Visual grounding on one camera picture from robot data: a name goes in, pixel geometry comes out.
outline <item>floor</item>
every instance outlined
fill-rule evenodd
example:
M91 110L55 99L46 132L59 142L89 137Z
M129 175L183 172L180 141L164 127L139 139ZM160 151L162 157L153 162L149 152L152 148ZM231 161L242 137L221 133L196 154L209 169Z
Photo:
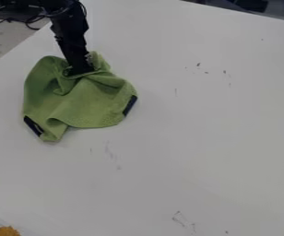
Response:
M45 26L48 22L48 19L43 19L35 23L33 26L40 28ZM34 30L28 29L23 23L4 22L0 24L0 57L12 50L34 33Z

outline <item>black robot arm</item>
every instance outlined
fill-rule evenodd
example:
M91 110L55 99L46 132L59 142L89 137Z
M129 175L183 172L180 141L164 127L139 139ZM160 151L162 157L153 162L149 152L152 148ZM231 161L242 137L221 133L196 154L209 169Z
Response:
M66 61L72 66L70 75L93 71L84 38L89 29L86 8L78 0L40 0L40 3L53 23L51 29Z

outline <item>white table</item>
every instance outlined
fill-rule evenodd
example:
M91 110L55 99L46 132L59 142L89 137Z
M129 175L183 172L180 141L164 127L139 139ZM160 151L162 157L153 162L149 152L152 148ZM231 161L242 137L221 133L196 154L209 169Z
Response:
M284 235L284 21L93 0L90 49L140 100L46 144L20 116L43 29L0 59L0 218L40 236Z

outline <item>microfiber cloth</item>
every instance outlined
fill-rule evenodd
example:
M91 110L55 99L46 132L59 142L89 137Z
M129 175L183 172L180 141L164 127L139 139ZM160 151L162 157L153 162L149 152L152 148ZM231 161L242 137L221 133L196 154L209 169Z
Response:
M119 124L137 100L135 88L90 53L93 72L68 76L66 60L42 58L24 87L25 123L43 141L58 141L68 126L102 128Z

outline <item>green cloth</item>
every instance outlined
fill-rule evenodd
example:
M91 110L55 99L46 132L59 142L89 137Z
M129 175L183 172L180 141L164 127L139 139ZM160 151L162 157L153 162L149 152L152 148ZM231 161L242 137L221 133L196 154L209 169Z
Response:
M23 117L29 117L41 130L41 140L60 140L68 126L102 128L124 119L136 90L115 76L100 55L90 55L94 72L69 77L66 60L47 56L27 77Z

